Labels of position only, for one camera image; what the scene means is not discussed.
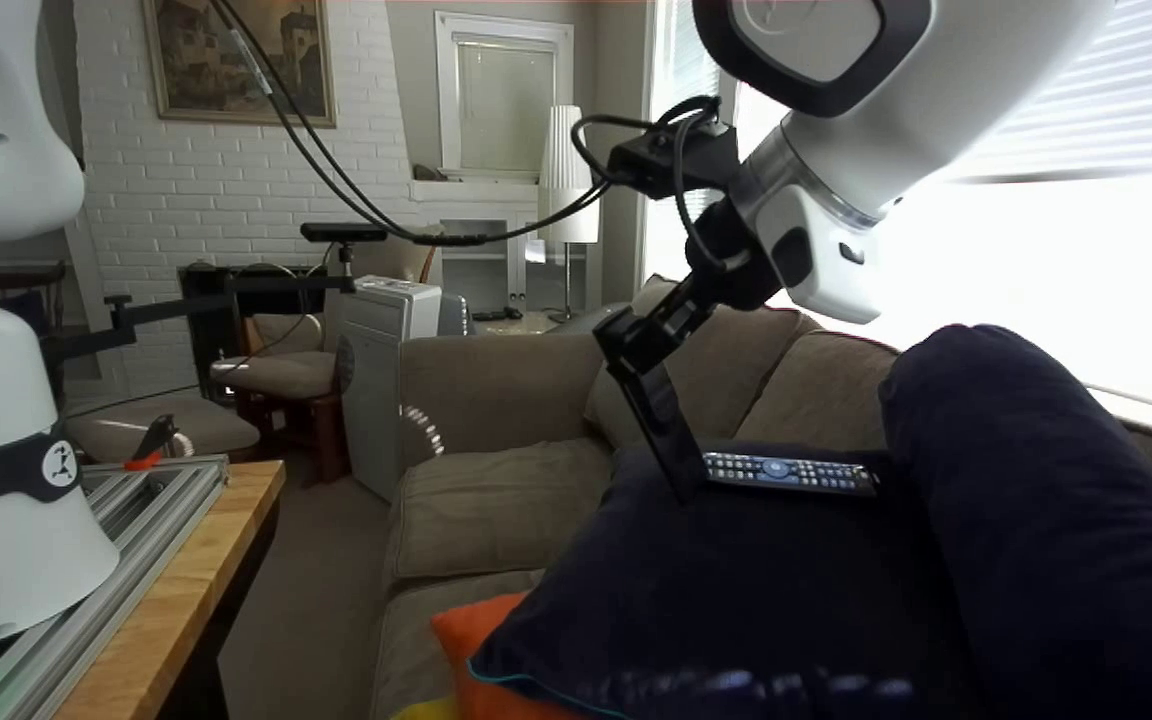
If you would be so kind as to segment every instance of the picture frame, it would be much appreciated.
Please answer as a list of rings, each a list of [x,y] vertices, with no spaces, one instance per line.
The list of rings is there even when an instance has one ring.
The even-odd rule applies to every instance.
[[[230,0],[317,127],[333,127],[323,0]],[[147,75],[163,122],[281,123],[214,0],[143,0]]]

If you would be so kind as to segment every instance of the tv remote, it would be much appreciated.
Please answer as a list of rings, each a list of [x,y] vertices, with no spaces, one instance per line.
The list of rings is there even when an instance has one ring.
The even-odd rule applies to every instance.
[[[814,493],[814,495],[860,495],[880,493],[880,477],[848,460],[759,455],[759,453],[705,453],[713,486]]]

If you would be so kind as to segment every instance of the white wall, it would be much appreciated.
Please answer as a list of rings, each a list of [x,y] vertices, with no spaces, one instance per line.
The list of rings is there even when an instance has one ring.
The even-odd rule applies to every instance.
[[[413,205],[388,7],[323,0],[323,11],[338,127],[319,136],[369,196],[403,223],[526,218],[518,205]],[[178,267],[198,262],[317,263],[323,249],[299,239],[299,220],[352,218],[281,127],[155,117],[142,0],[76,4],[76,68],[88,205],[74,249],[88,263],[88,317],[106,321],[109,293],[178,300]],[[117,398],[191,386],[184,321],[143,324],[142,346],[106,357]]]

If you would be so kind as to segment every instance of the beige couch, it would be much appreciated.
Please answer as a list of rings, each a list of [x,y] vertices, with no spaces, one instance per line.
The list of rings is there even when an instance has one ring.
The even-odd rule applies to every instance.
[[[672,362],[697,437],[886,447],[893,353],[800,312],[715,312]],[[447,696],[428,616],[534,587],[637,446],[587,332],[417,341],[400,357],[403,479],[388,515],[374,720]]]

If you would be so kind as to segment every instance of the navy blue pillow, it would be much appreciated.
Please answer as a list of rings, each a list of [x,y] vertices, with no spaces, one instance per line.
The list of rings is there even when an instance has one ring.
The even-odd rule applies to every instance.
[[[886,424],[999,716],[1152,716],[1152,463],[1085,386],[946,327],[893,363]]]
[[[630,453],[471,673],[586,716],[988,716],[933,533],[889,471],[874,505],[721,486],[681,505]]]

